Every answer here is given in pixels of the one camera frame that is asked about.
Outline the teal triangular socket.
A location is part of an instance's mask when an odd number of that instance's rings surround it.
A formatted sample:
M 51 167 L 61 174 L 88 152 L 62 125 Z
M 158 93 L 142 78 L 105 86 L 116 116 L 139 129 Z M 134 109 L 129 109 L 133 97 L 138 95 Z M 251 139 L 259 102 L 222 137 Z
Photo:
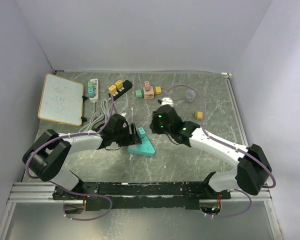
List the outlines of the teal triangular socket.
M 154 156 L 156 153 L 155 148 L 153 147 L 147 136 L 141 138 L 140 144 L 128 146 L 127 151 L 132 154 L 139 154 L 150 157 Z

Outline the pink cube socket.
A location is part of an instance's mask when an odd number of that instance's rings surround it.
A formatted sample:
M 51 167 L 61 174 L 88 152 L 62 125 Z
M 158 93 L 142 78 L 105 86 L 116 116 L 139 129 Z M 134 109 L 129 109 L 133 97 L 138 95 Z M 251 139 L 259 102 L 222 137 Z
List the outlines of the pink cube socket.
M 145 100 L 154 99 L 155 93 L 152 86 L 144 86 L 143 87 L 143 96 Z

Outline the pink plug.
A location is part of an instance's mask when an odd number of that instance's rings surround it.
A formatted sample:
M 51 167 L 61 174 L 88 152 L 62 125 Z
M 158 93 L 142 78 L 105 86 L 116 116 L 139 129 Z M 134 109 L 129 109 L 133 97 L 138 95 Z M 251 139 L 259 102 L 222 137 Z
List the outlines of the pink plug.
M 144 82 L 144 90 L 145 91 L 150 91 L 151 90 L 151 86 L 150 86 L 149 81 Z

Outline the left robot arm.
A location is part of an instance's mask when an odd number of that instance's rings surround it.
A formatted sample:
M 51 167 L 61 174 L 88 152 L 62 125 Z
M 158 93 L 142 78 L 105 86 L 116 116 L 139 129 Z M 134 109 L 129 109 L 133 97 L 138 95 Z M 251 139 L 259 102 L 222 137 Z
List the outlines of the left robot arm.
M 64 167 L 68 155 L 106 149 L 112 143 L 118 147 L 141 144 L 136 125 L 115 113 L 98 131 L 61 134 L 46 130 L 28 149 L 22 158 L 26 172 L 31 170 L 41 181 L 52 182 L 65 189 L 71 199 L 79 199 L 84 192 L 82 180 Z

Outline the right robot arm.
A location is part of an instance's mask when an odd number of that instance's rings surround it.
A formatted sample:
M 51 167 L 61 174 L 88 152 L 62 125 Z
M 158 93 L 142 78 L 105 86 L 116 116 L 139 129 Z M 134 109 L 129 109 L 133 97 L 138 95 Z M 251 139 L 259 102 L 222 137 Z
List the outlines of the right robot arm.
M 232 170 L 208 176 L 207 183 L 202 186 L 202 193 L 208 199 L 232 189 L 256 196 L 272 173 L 259 145 L 245 146 L 225 140 L 197 123 L 183 121 L 170 105 L 162 105 L 153 111 L 150 129 L 154 134 L 171 136 L 178 144 L 206 151 L 232 166 Z

